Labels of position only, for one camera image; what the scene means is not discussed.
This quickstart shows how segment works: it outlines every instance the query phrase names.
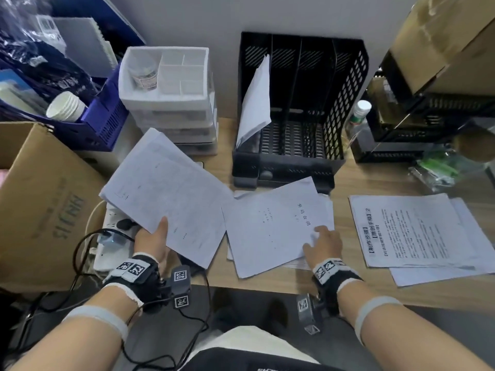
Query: black file organizer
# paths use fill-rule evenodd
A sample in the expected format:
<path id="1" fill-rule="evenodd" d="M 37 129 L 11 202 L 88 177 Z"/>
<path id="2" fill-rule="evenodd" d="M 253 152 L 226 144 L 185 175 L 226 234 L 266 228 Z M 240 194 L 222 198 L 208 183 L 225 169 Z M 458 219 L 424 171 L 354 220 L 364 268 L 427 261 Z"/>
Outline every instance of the black file organizer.
<path id="1" fill-rule="evenodd" d="M 341 133 L 368 73 L 359 39 L 243 32 L 238 62 L 238 120 L 259 64 L 270 55 L 272 123 L 233 151 L 237 187 L 278 187 L 313 177 L 334 187 L 343 165 Z"/>

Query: blue storage crate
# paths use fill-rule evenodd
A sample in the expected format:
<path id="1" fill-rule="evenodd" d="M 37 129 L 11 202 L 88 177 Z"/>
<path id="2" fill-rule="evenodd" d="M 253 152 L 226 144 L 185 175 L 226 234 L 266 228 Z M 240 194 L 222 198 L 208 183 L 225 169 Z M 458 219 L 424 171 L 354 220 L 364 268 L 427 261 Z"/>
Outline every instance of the blue storage crate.
<path id="1" fill-rule="evenodd" d="M 115 68 L 105 82 L 102 91 L 93 99 L 78 122 L 63 122 L 43 116 L 33 116 L 2 100 L 0 100 L 0 113 L 10 120 L 37 121 L 45 124 L 62 143 L 72 150 L 112 151 L 129 114 L 119 98 L 119 68 L 120 65 Z"/>

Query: document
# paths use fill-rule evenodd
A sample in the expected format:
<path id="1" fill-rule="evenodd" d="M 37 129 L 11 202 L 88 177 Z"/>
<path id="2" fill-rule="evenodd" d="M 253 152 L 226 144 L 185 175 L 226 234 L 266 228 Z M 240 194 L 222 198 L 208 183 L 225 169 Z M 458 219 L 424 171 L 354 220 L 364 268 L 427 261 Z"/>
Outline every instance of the document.
<path id="1" fill-rule="evenodd" d="M 244 96 L 236 149 L 270 122 L 272 122 L 270 119 L 270 56 L 267 55 L 256 69 Z"/>
<path id="2" fill-rule="evenodd" d="M 240 278 L 260 274 L 303 256 L 328 220 L 311 177 L 272 191 L 246 195 L 222 206 Z"/>
<path id="3" fill-rule="evenodd" d="M 460 198 L 450 199 L 468 235 L 471 247 L 477 252 L 480 265 L 475 268 L 390 268 L 397 286 L 410 286 L 425 282 L 456 279 L 458 277 L 495 273 L 495 249 L 483 233 L 466 203 Z"/>
<path id="4" fill-rule="evenodd" d="M 153 233 L 169 219 L 167 245 L 208 268 L 225 234 L 222 205 L 232 191 L 149 129 L 103 187 L 100 197 Z"/>
<path id="5" fill-rule="evenodd" d="M 447 194 L 351 196 L 369 267 L 472 267 L 478 260 Z"/>
<path id="6" fill-rule="evenodd" d="M 236 190 L 236 191 L 234 191 L 234 198 L 240 198 L 244 195 L 252 195 L 252 194 L 255 194 L 255 192 L 254 191 Z M 325 225 L 328 228 L 328 230 L 334 230 L 335 226 L 334 226 L 334 206 L 333 206 L 333 203 L 329 199 L 328 195 L 318 194 L 318 196 L 321 198 L 321 201 L 325 204 L 325 206 L 327 208 L 327 214 L 328 214 L 327 215 L 328 218 L 326 219 L 327 221 L 326 222 L 322 221 L 322 223 L 320 225 Z M 230 248 L 230 245 L 229 245 L 229 248 L 227 251 L 227 260 L 234 260 L 234 256 L 232 255 L 232 249 Z M 310 270 L 310 268 L 306 262 L 305 257 L 295 259 L 291 262 L 282 264 L 281 266 L 286 267 L 286 268 Z"/>

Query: desk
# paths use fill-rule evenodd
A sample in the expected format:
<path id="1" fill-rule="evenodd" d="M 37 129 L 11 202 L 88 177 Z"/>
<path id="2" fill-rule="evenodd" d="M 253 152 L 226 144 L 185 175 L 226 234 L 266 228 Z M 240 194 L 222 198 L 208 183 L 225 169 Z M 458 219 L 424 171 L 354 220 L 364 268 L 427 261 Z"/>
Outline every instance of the desk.
<path id="1" fill-rule="evenodd" d="M 232 147 L 236 138 L 236 122 L 220 119 L 218 155 L 202 157 L 207 171 L 215 175 L 232 190 Z M 473 183 L 460 185 L 448 192 L 450 197 L 462 197 L 488 238 L 495 241 L 495 190 L 490 180 L 483 176 Z M 424 195 L 424 187 L 407 175 L 407 165 L 360 164 L 351 158 L 337 172 L 335 189 L 331 192 L 334 204 L 335 229 L 343 240 L 343 259 L 356 269 L 373 289 L 390 295 L 407 305 L 438 307 L 495 313 L 495 275 L 482 275 L 456 280 L 440 281 L 412 287 L 398 288 L 387 268 L 367 268 L 356 227 L 352 219 L 348 197 L 355 194 L 370 195 Z M 234 263 L 227 260 L 226 237 L 208 270 L 211 286 L 262 290 L 280 293 L 315 293 L 311 273 L 300 269 L 278 267 L 248 279 L 237 277 Z M 204 284 L 201 276 L 195 284 Z"/>

